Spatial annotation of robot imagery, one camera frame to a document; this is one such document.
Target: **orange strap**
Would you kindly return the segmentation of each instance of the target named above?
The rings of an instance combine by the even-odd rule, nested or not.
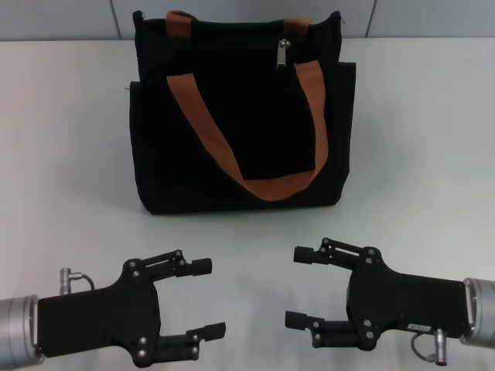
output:
[[[166,25],[167,36],[170,38],[180,37],[191,38],[191,21],[198,19],[189,13],[180,10],[167,12]],[[306,39],[310,20],[307,18],[286,18],[284,19],[284,35],[297,38],[298,41]]]
[[[171,38],[181,37],[184,39],[191,38],[191,21],[197,21],[194,15],[182,12],[180,10],[172,10],[167,12],[166,25],[167,35]]]
[[[274,179],[246,180],[227,140],[215,124],[192,73],[168,76],[170,90],[203,147],[233,180],[265,201],[279,201],[306,189],[328,159],[328,138],[325,122],[325,84],[318,61],[295,67],[301,88],[306,94],[315,125],[315,168]]]

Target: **zipper pull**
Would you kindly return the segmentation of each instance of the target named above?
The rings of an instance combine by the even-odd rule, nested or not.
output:
[[[287,39],[282,39],[278,42],[277,48],[277,68],[285,68],[286,57],[287,57],[287,48],[291,46],[291,42]]]

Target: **white table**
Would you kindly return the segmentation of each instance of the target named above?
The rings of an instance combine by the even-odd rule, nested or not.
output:
[[[373,352],[313,349],[285,310],[345,320],[350,272],[292,262],[322,237],[376,246],[397,271],[495,280],[495,39],[349,39],[357,62],[351,173],[330,208],[150,216],[136,193],[131,41],[0,43],[0,298],[58,294],[58,271],[111,284],[122,263],[182,249],[213,273],[157,284],[162,334],[227,323],[198,362],[150,370],[431,370],[411,333]],[[75,291],[87,289],[82,281]],[[418,340],[423,353],[432,337]],[[449,340],[449,369],[493,368],[495,350]],[[47,359],[37,370],[133,370],[125,350]]]

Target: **black tote bag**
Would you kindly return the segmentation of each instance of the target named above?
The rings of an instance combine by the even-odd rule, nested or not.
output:
[[[338,12],[318,25],[208,23],[183,12],[134,20],[141,81],[131,83],[131,143],[150,213],[339,200],[356,67],[338,62]]]

